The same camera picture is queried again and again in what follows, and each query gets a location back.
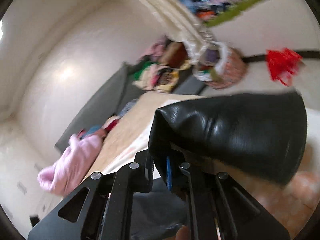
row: clothes pile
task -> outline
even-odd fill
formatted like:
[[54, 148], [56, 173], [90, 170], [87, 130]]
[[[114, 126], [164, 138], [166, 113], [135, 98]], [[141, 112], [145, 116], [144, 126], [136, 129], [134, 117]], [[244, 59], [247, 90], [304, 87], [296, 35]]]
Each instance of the clothes pile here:
[[133, 84], [140, 89], [170, 93], [177, 85], [180, 72], [191, 68], [182, 42], [166, 36], [152, 44], [140, 57], [142, 68], [133, 74]]

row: black leather item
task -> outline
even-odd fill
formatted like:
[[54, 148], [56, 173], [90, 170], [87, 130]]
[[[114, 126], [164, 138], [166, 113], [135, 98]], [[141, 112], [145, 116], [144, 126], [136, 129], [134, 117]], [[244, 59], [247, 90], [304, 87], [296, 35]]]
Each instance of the black leather item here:
[[162, 178], [171, 143], [279, 184], [296, 173], [307, 114], [296, 91], [238, 94], [177, 102], [156, 110], [149, 152]]

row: cream curtain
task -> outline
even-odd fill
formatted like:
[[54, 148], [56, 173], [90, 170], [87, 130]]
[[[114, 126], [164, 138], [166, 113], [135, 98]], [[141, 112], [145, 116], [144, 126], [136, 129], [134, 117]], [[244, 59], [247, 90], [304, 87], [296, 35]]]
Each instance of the cream curtain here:
[[212, 33], [179, 0], [139, 0], [167, 30], [171, 39], [183, 42], [195, 64], [209, 43]]

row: metal screw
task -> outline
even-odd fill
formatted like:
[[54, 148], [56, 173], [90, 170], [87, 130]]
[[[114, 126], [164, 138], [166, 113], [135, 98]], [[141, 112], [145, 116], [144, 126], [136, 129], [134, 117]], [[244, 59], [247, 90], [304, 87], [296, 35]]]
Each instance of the metal screw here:
[[184, 163], [181, 163], [180, 166], [183, 169], [189, 169], [191, 165], [190, 163], [184, 162]]
[[219, 179], [227, 179], [229, 175], [226, 172], [219, 172], [218, 177]]
[[100, 172], [95, 172], [91, 174], [91, 179], [100, 179], [100, 178], [101, 178]]
[[137, 168], [139, 168], [139, 163], [130, 163], [130, 165], [129, 165], [129, 167], [130, 167], [130, 169], [137, 169]]

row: beige blanket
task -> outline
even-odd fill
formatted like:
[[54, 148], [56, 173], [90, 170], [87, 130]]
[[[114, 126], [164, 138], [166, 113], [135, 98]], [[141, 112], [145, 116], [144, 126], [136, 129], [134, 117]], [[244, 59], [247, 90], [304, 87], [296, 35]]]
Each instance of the beige blanket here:
[[[118, 125], [108, 134], [103, 148], [89, 170], [104, 174], [114, 171], [115, 159], [120, 155], [132, 154], [146, 147], [148, 129], [154, 112], [168, 100], [195, 99], [199, 96], [168, 95], [148, 92], [141, 96], [138, 103], [120, 120]], [[209, 173], [228, 172], [242, 187], [255, 197], [279, 222], [289, 231], [293, 239], [305, 226], [320, 199], [320, 114], [307, 110], [308, 136], [307, 147], [299, 171], [287, 187], [274, 185], [263, 179], [243, 173], [211, 159], [186, 156], [187, 160]]]

